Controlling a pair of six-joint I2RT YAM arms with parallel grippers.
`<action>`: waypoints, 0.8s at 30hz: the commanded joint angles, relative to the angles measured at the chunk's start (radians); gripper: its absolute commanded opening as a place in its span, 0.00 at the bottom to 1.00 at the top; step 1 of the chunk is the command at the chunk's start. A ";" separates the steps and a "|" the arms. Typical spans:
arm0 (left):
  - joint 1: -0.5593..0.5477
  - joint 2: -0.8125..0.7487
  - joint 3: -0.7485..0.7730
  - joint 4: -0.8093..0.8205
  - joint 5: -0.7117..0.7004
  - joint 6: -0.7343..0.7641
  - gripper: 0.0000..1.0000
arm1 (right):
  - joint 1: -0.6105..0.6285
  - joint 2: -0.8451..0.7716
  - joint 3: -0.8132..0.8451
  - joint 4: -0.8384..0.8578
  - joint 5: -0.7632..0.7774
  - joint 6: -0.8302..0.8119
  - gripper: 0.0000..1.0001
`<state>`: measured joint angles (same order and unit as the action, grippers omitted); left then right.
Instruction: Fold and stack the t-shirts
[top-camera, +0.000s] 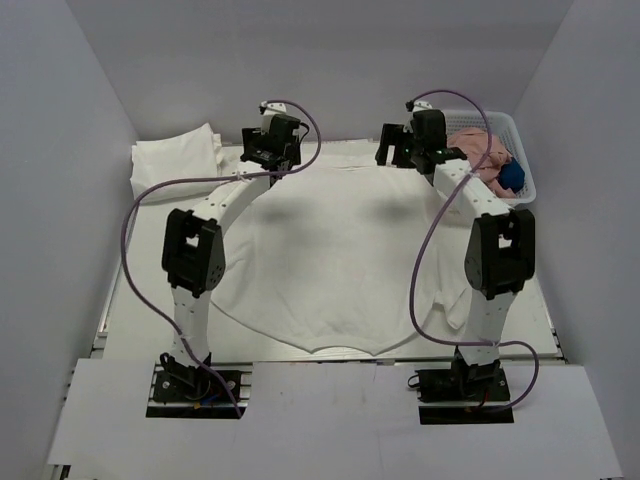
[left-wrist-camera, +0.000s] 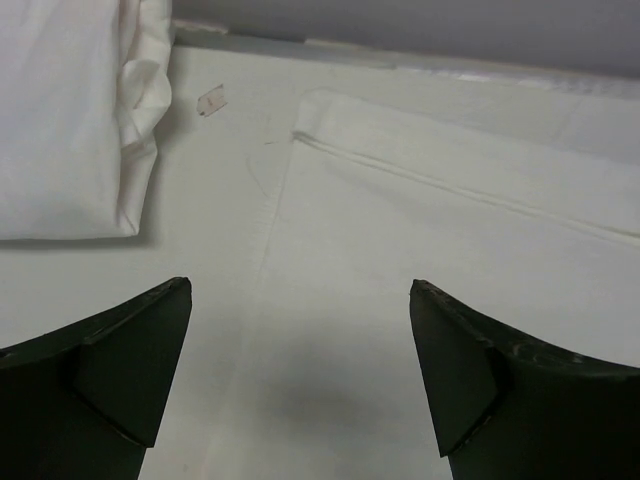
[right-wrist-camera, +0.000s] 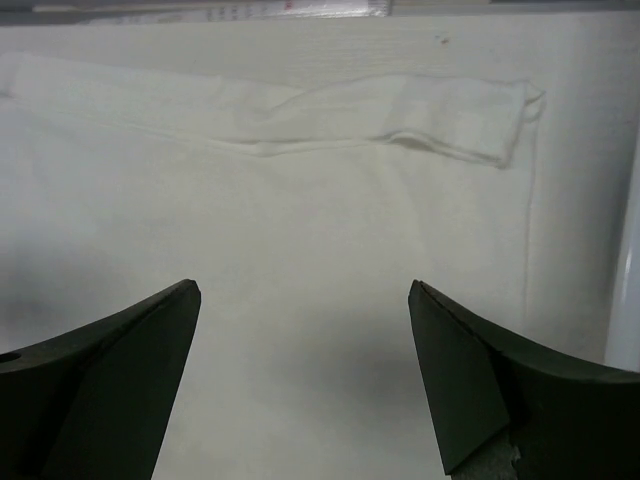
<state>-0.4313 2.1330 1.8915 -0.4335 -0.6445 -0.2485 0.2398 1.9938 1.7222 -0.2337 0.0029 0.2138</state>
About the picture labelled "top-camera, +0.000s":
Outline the blue t shirt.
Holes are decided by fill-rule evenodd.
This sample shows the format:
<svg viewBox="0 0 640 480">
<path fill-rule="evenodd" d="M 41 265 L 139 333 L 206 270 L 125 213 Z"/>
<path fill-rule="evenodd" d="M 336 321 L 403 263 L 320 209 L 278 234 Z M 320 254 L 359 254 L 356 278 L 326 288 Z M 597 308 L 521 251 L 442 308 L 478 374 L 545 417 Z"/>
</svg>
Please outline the blue t shirt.
<svg viewBox="0 0 640 480">
<path fill-rule="evenodd" d="M 502 165 L 498 175 L 498 183 L 504 190 L 510 190 L 513 194 L 519 193 L 525 184 L 526 174 L 516 160 L 512 157 Z"/>
</svg>

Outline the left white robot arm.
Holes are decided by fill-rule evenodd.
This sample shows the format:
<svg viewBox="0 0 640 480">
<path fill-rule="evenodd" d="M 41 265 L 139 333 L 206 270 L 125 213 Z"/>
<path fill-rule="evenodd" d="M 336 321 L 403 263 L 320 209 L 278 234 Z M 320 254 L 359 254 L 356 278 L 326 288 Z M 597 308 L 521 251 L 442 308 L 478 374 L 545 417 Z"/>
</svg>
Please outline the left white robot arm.
<svg viewBox="0 0 640 480">
<path fill-rule="evenodd" d="M 261 115 L 261 127 L 242 130 L 244 151 L 232 180 L 216 187 L 193 209 L 175 209 L 167 219 L 161 265 L 168 274 L 173 321 L 179 331 L 160 363 L 191 399 L 202 398 L 211 387 L 211 374 L 204 369 L 211 362 L 209 306 L 226 269 L 224 236 L 283 172 L 301 163 L 303 122 L 288 115 L 282 102 L 266 104 Z"/>
</svg>

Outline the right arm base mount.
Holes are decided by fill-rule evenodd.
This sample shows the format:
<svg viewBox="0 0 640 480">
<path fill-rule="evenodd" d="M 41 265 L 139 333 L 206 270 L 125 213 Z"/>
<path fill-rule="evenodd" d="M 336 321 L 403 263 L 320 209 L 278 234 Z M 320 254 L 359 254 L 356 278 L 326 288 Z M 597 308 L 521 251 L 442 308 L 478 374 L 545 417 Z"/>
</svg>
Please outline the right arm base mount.
<svg viewBox="0 0 640 480">
<path fill-rule="evenodd" d="M 511 401 L 504 370 L 497 379 L 481 381 L 462 389 L 451 371 L 446 369 L 416 370 L 407 387 L 417 393 L 421 425 L 488 425 L 513 424 L 513 409 L 504 409 Z"/>
</svg>

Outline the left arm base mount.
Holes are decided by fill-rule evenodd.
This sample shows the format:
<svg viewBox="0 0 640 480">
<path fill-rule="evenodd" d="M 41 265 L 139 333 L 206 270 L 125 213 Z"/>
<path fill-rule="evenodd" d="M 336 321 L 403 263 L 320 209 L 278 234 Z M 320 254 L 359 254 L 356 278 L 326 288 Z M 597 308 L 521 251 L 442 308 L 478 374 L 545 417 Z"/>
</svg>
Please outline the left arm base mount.
<svg viewBox="0 0 640 480">
<path fill-rule="evenodd" d="M 190 387 L 156 364 L 146 417 L 161 419 L 239 420 L 248 407 L 252 370 L 232 366 L 218 371 L 226 386 L 205 373 L 204 383 Z"/>
</svg>

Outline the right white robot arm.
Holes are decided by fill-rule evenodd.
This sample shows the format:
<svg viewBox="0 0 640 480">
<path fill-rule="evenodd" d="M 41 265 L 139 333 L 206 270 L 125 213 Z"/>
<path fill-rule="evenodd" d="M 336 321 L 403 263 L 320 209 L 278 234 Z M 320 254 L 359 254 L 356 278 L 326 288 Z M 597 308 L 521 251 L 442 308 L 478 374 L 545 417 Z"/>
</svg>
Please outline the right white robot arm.
<svg viewBox="0 0 640 480">
<path fill-rule="evenodd" d="M 422 101 L 407 109 L 407 123 L 382 126 L 375 161 L 417 170 L 446 197 L 443 208 L 454 208 L 471 224 L 464 272 L 473 293 L 462 340 L 455 345 L 458 368 L 451 384 L 459 396 L 472 399 L 488 385 L 484 370 L 497 368 L 507 313 L 534 274 L 535 219 L 495 196 L 466 155 L 447 146 L 442 111 Z"/>
</svg>

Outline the pink t shirt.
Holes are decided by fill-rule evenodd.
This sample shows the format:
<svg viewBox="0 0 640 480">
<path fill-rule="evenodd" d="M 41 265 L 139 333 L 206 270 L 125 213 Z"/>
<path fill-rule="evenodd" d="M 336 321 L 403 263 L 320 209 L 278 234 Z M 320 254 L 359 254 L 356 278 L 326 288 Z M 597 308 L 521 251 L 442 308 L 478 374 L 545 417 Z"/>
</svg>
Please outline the pink t shirt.
<svg viewBox="0 0 640 480">
<path fill-rule="evenodd" d="M 488 142 L 491 142 L 488 158 L 479 167 L 477 175 L 498 197 L 515 198 L 513 190 L 502 187 L 498 181 L 502 167 L 511 162 L 512 154 L 496 135 L 488 137 L 486 130 L 471 127 L 459 130 L 447 138 L 447 146 L 459 148 L 472 167 L 475 167 L 486 153 Z"/>
</svg>

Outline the white printed t shirt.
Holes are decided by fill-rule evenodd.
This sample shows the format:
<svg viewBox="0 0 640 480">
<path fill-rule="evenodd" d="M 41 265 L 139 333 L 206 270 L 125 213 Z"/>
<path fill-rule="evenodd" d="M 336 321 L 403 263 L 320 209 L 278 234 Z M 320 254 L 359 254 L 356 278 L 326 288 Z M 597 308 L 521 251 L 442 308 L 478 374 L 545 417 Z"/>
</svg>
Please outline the white printed t shirt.
<svg viewBox="0 0 640 480">
<path fill-rule="evenodd" d="M 472 290 L 468 232 L 417 172 L 324 155 L 253 201 L 224 239 L 211 316 L 307 352 L 379 354 L 458 337 Z"/>
</svg>

